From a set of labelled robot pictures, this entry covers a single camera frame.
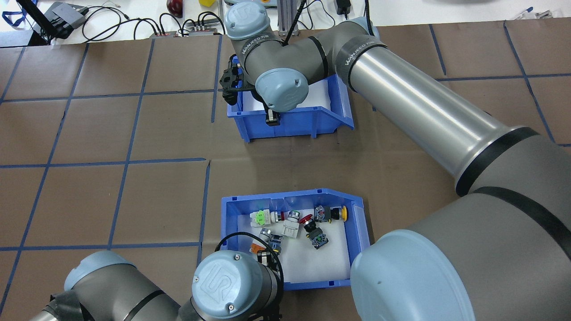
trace black band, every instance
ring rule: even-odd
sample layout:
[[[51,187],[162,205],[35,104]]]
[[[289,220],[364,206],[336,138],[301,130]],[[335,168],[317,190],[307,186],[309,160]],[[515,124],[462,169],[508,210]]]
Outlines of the black band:
[[[356,90],[351,86],[351,70],[359,57],[374,47],[386,47],[386,45],[371,35],[358,35],[346,42],[337,53],[335,72],[355,92]]]
[[[75,290],[52,294],[50,303],[43,309],[58,320],[84,321],[83,306]]]
[[[503,187],[480,187],[474,193],[486,194],[510,203],[539,224],[571,260],[571,231],[543,205]]]
[[[459,196],[468,195],[476,179],[493,161],[515,144],[535,135],[539,134],[529,127],[522,127],[512,130],[496,139],[490,146],[486,147],[462,173],[458,183],[456,183],[456,194]]]
[[[144,299],[142,299],[130,312],[127,316],[123,319],[123,321],[131,321],[137,313],[145,306],[147,303],[151,302],[157,296],[164,294],[163,290],[156,290],[155,292],[147,295]]]
[[[327,78],[327,76],[329,76],[329,63],[327,62],[327,56],[325,55],[325,51],[323,51],[323,46],[321,45],[321,42],[319,42],[319,40],[317,40],[317,38],[315,38],[314,36],[309,36],[307,38],[313,41],[313,43],[317,47],[317,50],[319,50],[319,54],[321,55],[321,63],[323,64],[323,79],[325,79]]]

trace blue plastic bin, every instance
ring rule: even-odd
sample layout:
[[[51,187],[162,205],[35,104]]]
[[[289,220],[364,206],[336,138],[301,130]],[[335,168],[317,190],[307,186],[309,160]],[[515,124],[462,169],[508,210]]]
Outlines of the blue plastic bin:
[[[331,110],[323,106],[299,107],[281,113],[280,125],[268,126],[266,112],[244,111],[243,93],[238,93],[238,103],[228,105],[228,117],[234,118],[240,136],[247,143],[254,138],[298,135],[316,138],[318,134],[330,134],[342,125],[355,129],[346,85],[337,75],[333,75],[327,78],[327,87]]]
[[[365,221],[365,211],[363,199],[358,196],[345,194],[320,188],[307,191],[282,192],[274,194],[258,194],[247,196],[231,196],[222,199],[222,233],[224,236],[238,231],[238,216],[249,215],[251,212],[269,208],[270,211],[289,211],[299,210],[303,208],[313,208],[317,205],[324,206],[343,206],[348,210],[348,219],[345,224],[345,236],[347,241],[347,250],[349,254],[349,263],[359,253],[369,247],[369,235],[367,231],[367,223]],[[303,227],[300,225],[300,234],[305,235]],[[237,236],[230,238],[225,244],[228,250],[239,251],[239,238]],[[328,288],[349,286],[349,279],[329,280],[318,282],[289,283],[285,282],[285,290],[303,290],[310,288]]]

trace black cable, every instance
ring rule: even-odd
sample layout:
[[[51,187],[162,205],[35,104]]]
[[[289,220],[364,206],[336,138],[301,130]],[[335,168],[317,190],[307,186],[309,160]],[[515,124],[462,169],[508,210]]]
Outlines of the black cable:
[[[155,27],[152,25],[152,23],[150,23],[149,21],[147,21],[147,19],[141,19],[141,20],[139,20],[139,22],[137,22],[137,24],[135,25],[135,29],[133,29],[133,40],[137,40],[137,37],[136,37],[137,27],[139,27],[139,24],[140,24],[141,22],[146,22],[146,23],[148,23],[148,24],[151,26],[151,28],[152,28],[152,32],[153,32],[155,35],[158,35],[158,34],[156,33],[156,29],[155,29]]]
[[[160,16],[159,16],[159,24],[160,24],[160,30],[161,30],[161,32],[163,33],[163,35],[164,35],[165,33],[164,33],[164,27],[163,27],[162,19],[163,19],[163,17],[164,17],[165,15],[168,15],[169,17],[172,17],[172,18],[175,20],[176,24],[179,25],[178,30],[181,30],[181,29],[182,29],[182,26],[180,25],[180,22],[178,22],[178,19],[177,19],[175,16],[173,16],[173,15],[170,14],[170,13],[166,13],[166,12],[165,12],[165,13],[161,13]]]
[[[226,28],[224,27],[224,22],[222,22],[222,19],[220,19],[220,17],[217,14],[213,13],[212,11],[205,11],[205,12],[202,12],[198,15],[199,20],[200,20],[200,24],[202,26],[204,26],[204,19],[209,15],[218,19],[218,22],[220,22],[220,25],[222,26],[222,31],[224,32],[224,34],[226,34]]]
[[[308,7],[312,4],[314,4],[315,2],[319,2],[321,3],[321,7],[323,8],[323,12],[325,12],[325,14],[331,18],[331,20],[333,20],[333,26],[335,26],[337,24],[337,22],[335,21],[335,18],[329,14],[329,12],[327,12],[327,10],[325,9],[325,5],[323,4],[322,0],[313,0],[309,5],[307,5]]]
[[[155,23],[156,28],[155,28],[155,26],[153,26],[153,25],[151,24],[152,32],[153,32],[155,35],[159,35],[159,34],[160,34],[160,26],[159,26],[159,24],[158,24],[154,19],[151,19],[151,18],[141,18],[141,20],[146,20],[147,22],[148,22],[148,21],[152,21],[153,23]]]
[[[371,10],[369,8],[369,0],[365,0],[365,17],[367,18],[367,28],[370,35],[375,35],[373,27],[371,26]]]
[[[285,40],[283,42],[284,46],[288,45],[289,39],[291,38],[291,35],[293,34],[293,30],[295,29],[295,25],[297,25],[297,22],[299,20],[299,16],[301,15],[301,12],[303,11],[303,7],[305,6],[306,2],[307,2],[307,0],[301,0],[301,3],[299,4],[299,8],[297,9],[297,13],[295,14],[295,17],[293,18],[293,22],[291,23],[291,26],[289,27],[289,30],[287,32],[287,36],[285,37]]]
[[[309,17],[309,21],[311,22],[311,27],[308,28],[305,23],[303,23],[303,21],[298,21],[299,23],[301,23],[301,25],[306,28],[307,30],[313,29],[314,25],[313,25],[313,18],[311,17],[311,11],[309,10],[309,5],[305,6],[305,9],[307,10],[307,15]]]
[[[124,25],[124,24],[127,23],[127,22],[141,21],[141,20],[144,20],[144,19],[135,18],[135,19],[129,19],[129,20],[126,20],[126,21],[119,22],[119,23],[117,23],[116,25],[113,25],[113,26],[107,28],[105,31],[99,33],[98,35],[96,35],[96,36],[94,36],[94,37],[92,37],[92,38],[87,38],[87,37],[86,37],[87,40],[84,41],[84,43],[87,43],[87,42],[89,42],[89,41],[101,41],[101,40],[107,39],[107,38],[109,38],[110,36],[105,37],[105,38],[103,38],[103,39],[94,40],[95,38],[97,38],[97,37],[101,36],[102,34],[108,32],[109,30],[111,30],[111,29],[113,29],[113,28],[118,28],[119,26]]]
[[[301,21],[301,20],[298,21],[298,23],[300,23],[300,24],[301,24],[305,29],[307,29],[307,30],[313,29],[313,26],[311,26],[311,28],[308,28],[308,27],[305,25],[305,23],[303,23],[303,21]]]
[[[83,37],[84,37],[85,39],[88,39],[88,41],[102,41],[102,40],[105,40],[105,39],[109,39],[109,38],[112,37],[115,33],[117,33],[117,31],[119,30],[119,26],[117,26],[116,29],[113,30],[113,32],[112,32],[110,35],[108,35],[108,36],[106,36],[105,38],[102,38],[102,39],[96,39],[97,37],[93,37],[93,38],[87,37],[87,36],[85,35],[85,26],[87,26],[87,22],[88,22],[88,21],[91,19],[91,17],[93,17],[93,15],[96,14],[97,12],[102,11],[102,10],[110,10],[111,12],[113,12],[113,13],[115,13],[115,14],[117,15],[117,17],[119,18],[119,23],[122,22],[121,14],[123,14],[123,16],[124,16],[127,20],[129,20],[129,16],[126,15],[126,14],[125,14],[124,12],[122,12],[121,10],[117,9],[117,8],[104,7],[104,6],[91,6],[91,7],[88,7],[88,11],[89,11],[90,9],[92,9],[92,8],[98,8],[98,9],[96,9],[95,11],[93,11],[88,17],[85,18],[85,22],[83,23],[83,25],[82,25],[82,27],[81,27],[81,33],[82,33],[82,35],[83,35]]]
[[[224,242],[226,242],[229,238],[232,238],[232,237],[238,236],[238,235],[249,236],[250,238],[260,242],[260,244],[262,244],[266,248],[266,250],[268,250],[270,252],[272,257],[274,258],[274,260],[278,264],[278,269],[279,269],[278,273],[280,275],[280,280],[278,281],[278,293],[276,294],[276,299],[274,302],[276,304],[280,304],[280,302],[282,301],[282,297],[284,295],[284,269],[282,268],[282,263],[280,262],[278,255],[276,254],[276,252],[273,251],[273,249],[269,246],[268,243],[264,242],[262,239],[260,239],[259,237],[257,237],[256,235],[254,235],[252,233],[234,232],[234,233],[230,233],[230,234],[226,235],[222,240],[220,240],[218,245],[216,245],[216,248],[214,248],[214,251],[215,252],[220,251],[220,248],[221,248],[222,244],[224,244]]]
[[[305,8],[304,8],[304,9],[307,9],[307,15],[309,16],[309,21],[311,21],[311,28],[309,28],[309,29],[313,29],[313,19],[312,19],[312,17],[311,17],[311,13],[309,12],[309,7],[310,7],[311,5],[313,5],[315,2],[321,3],[321,7],[323,8],[323,12],[325,12],[325,14],[326,14],[328,17],[331,18],[331,20],[333,21],[333,26],[335,26],[335,25],[337,24],[337,22],[335,21],[335,18],[334,18],[332,15],[330,15],[329,12],[327,12],[327,10],[325,9],[325,5],[323,4],[323,1],[322,1],[322,0],[313,0],[313,1],[310,2],[308,5],[306,5]],[[308,29],[308,28],[305,26],[305,23],[303,23],[303,22],[301,22],[301,21],[299,21],[299,23],[301,23],[306,29]]]

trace silver metal tube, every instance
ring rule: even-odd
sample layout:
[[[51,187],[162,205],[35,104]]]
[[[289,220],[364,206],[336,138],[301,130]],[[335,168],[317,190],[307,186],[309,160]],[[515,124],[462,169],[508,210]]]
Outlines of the silver metal tube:
[[[41,311],[38,315],[31,318],[30,321],[58,321],[58,319],[47,311]]]
[[[349,82],[456,179],[481,150],[510,131],[384,47],[362,54]]]

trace blue tape line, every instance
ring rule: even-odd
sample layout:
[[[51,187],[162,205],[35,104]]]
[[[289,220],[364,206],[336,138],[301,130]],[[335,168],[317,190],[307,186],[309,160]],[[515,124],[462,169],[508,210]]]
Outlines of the blue tape line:
[[[160,247],[199,247],[200,242],[171,242],[171,243],[136,243],[113,244],[111,248],[160,248]],[[106,244],[87,245],[52,245],[52,246],[6,246],[0,247],[0,252],[9,251],[55,251],[55,250],[105,250]]]
[[[12,270],[10,271],[10,276],[8,277],[8,282],[6,283],[6,288],[4,289],[4,294],[2,295],[2,301],[0,302],[0,316],[2,316],[2,311],[4,310],[4,305],[6,304],[6,299],[8,298],[8,292],[10,292],[10,287],[12,286],[12,281],[14,280],[14,274],[16,273],[16,267],[20,261],[20,255],[22,251],[16,253],[16,259],[14,260],[14,265],[12,265]]]
[[[438,59],[440,60],[440,66],[442,67],[442,72],[446,76],[446,65],[444,65],[444,59],[442,59],[442,53],[440,52],[440,46],[438,45],[438,40],[436,40],[436,34],[432,24],[428,25],[430,28],[430,34],[432,34],[432,40],[434,41],[434,47],[436,47],[436,54],[438,54]]]
[[[22,164],[22,165],[0,165],[0,168],[34,168],[46,167],[46,164]]]
[[[53,245],[24,246],[22,251],[54,251],[54,250],[104,250],[106,245]]]
[[[513,45],[512,37],[510,37],[510,35],[509,35],[508,26],[506,25],[505,20],[504,20],[504,32],[505,32],[505,36],[508,38],[509,46],[512,48],[513,55],[516,57],[517,65],[520,67],[521,74],[524,76],[525,84],[527,85],[529,93],[532,96],[534,103],[536,104],[537,112],[539,113],[541,121],[543,122],[543,125],[545,126],[545,130],[547,131],[547,135],[549,136],[549,139],[551,139],[552,142],[555,142],[555,139],[553,138],[553,134],[551,133],[551,129],[549,129],[549,125],[547,124],[547,120],[545,119],[545,116],[543,115],[543,112],[541,111],[539,101],[537,101],[537,98],[536,98],[535,94],[533,93],[532,85],[531,85],[531,83],[529,83],[528,76],[525,73],[524,65],[521,62],[520,56],[517,54],[516,47]]]
[[[8,88],[12,84],[12,80],[14,80],[14,76],[16,75],[16,71],[18,70],[18,66],[20,65],[20,61],[22,61],[22,57],[24,56],[25,50],[26,50],[26,47],[22,47],[22,51],[20,51],[20,55],[18,56],[18,59],[16,60],[16,64],[14,65],[14,69],[12,69],[12,73],[10,74],[10,78],[8,78],[8,82],[6,83],[6,88],[4,88],[4,92],[2,93],[2,96],[0,97],[0,103],[4,102],[4,98],[6,98],[6,94],[8,93]]]
[[[571,77],[571,74],[528,75],[528,78]]]
[[[182,90],[182,91],[157,91],[155,93],[145,93],[143,96],[154,96],[154,95],[174,95],[174,94],[200,94],[200,93],[211,93],[214,89],[197,89],[197,90]]]
[[[19,102],[47,102],[47,101],[66,101],[68,97],[47,97],[47,98],[22,98],[22,99],[7,99],[5,103],[19,103]]]
[[[174,95],[174,94],[199,94],[199,93],[212,93],[214,89],[199,89],[199,90],[183,90],[183,91],[157,91],[155,93],[143,93],[143,96],[155,95]],[[117,98],[117,97],[139,97],[141,94],[110,94],[110,95],[90,95],[90,96],[75,96],[71,99],[92,99],[92,98]],[[61,101],[68,99],[68,97],[48,97],[48,98],[22,98],[22,99],[8,99],[5,102],[41,102],[41,101]]]
[[[171,158],[171,159],[142,159],[131,160],[129,164],[158,164],[158,163],[185,163],[185,162],[203,162],[206,158]],[[121,162],[93,162],[93,163],[61,163],[61,164],[14,164],[0,165],[0,168],[42,168],[42,167],[89,167],[89,166],[107,166],[107,165],[125,165],[125,161]]]
[[[172,159],[147,159],[147,160],[131,160],[129,164],[157,164],[157,163],[186,163],[186,162],[202,162],[206,158],[172,158]]]
[[[473,81],[473,80],[496,80],[496,79],[523,79],[523,76],[489,76],[489,77],[459,77],[459,78],[439,78],[440,82],[445,81]]]
[[[89,49],[89,44],[86,44],[85,50],[83,51],[83,57],[81,59],[81,63],[79,64],[79,68],[78,68],[77,73],[75,75],[73,87],[71,88],[71,92],[70,92],[70,95],[69,95],[68,100],[67,100],[65,111],[63,112],[62,120],[59,123],[58,133],[55,136],[54,144],[51,147],[50,156],[47,159],[46,169],[43,171],[42,180],[40,181],[40,184],[38,187],[38,192],[36,193],[36,197],[34,199],[34,204],[32,205],[32,209],[30,211],[30,216],[28,217],[28,222],[26,223],[26,228],[24,229],[24,233],[22,235],[22,240],[20,241],[20,248],[24,247],[24,244],[26,243],[26,238],[28,236],[28,233],[30,232],[30,226],[32,224],[32,220],[34,219],[34,214],[35,214],[36,208],[38,206],[39,196],[42,193],[43,185],[44,185],[44,183],[46,181],[46,177],[47,177],[47,171],[50,168],[51,160],[54,157],[55,148],[57,147],[57,144],[59,141],[59,136],[62,132],[63,124],[65,123],[65,120],[66,120],[67,111],[69,110],[69,107],[71,104],[71,97],[73,96],[73,93],[75,91],[75,87],[77,86],[79,74],[81,73],[81,69],[83,68],[83,64],[85,63],[85,58],[87,57],[88,49]],[[22,255],[22,250],[20,249],[20,250],[18,250],[18,253],[16,254],[16,260],[14,260],[14,265],[12,266],[12,271],[10,272],[10,276],[8,278],[8,283],[6,285],[6,289],[4,290],[4,296],[2,297],[2,302],[0,302],[0,316],[2,315],[4,305],[6,304],[6,299],[8,297],[8,293],[10,291],[10,286],[12,284],[12,281],[14,280],[14,274],[16,273],[16,268],[18,267],[18,262],[20,260],[21,255]]]
[[[139,93],[139,102],[137,104],[137,111],[135,113],[135,120],[133,121],[133,130],[131,131],[131,139],[129,141],[129,149],[127,150],[127,159],[125,160],[125,167],[123,168],[123,176],[121,178],[121,185],[119,186],[119,193],[117,195],[117,203],[115,205],[115,212],[113,214],[113,222],[111,223],[111,231],[109,232],[109,240],[107,242],[107,249],[111,249],[113,244],[113,237],[115,236],[115,225],[117,224],[117,217],[119,216],[119,207],[121,206],[121,199],[123,198],[123,189],[125,187],[125,180],[127,179],[127,169],[129,167],[129,160],[131,159],[131,152],[133,150],[133,143],[135,142],[135,132],[137,130],[137,122],[139,121],[139,113],[141,110],[141,104],[143,102],[144,88],[147,84],[148,70],[151,66],[152,51],[155,47],[155,39],[151,41],[151,48],[148,53],[147,67],[145,68],[143,84],[141,85],[141,91]]]
[[[214,93],[212,95],[212,114],[210,115],[210,122],[214,123],[216,118],[216,94],[218,93],[218,71],[220,70],[220,54],[222,52],[222,36],[218,39],[218,54],[216,58],[216,71],[214,72]]]
[[[69,164],[50,164],[50,167],[86,167],[86,166],[107,166],[107,165],[123,165],[125,162],[93,162],[93,163],[69,163]]]
[[[172,242],[172,243],[140,243],[140,244],[113,244],[111,248],[159,248],[159,247],[195,247],[198,242]]]
[[[210,185],[210,162],[206,166],[206,175],[204,176],[204,194],[202,195],[202,220],[200,221],[200,246],[198,247],[198,256],[196,258],[196,266],[202,261],[202,242],[204,241],[204,227],[206,226],[206,205],[208,201],[208,187]]]

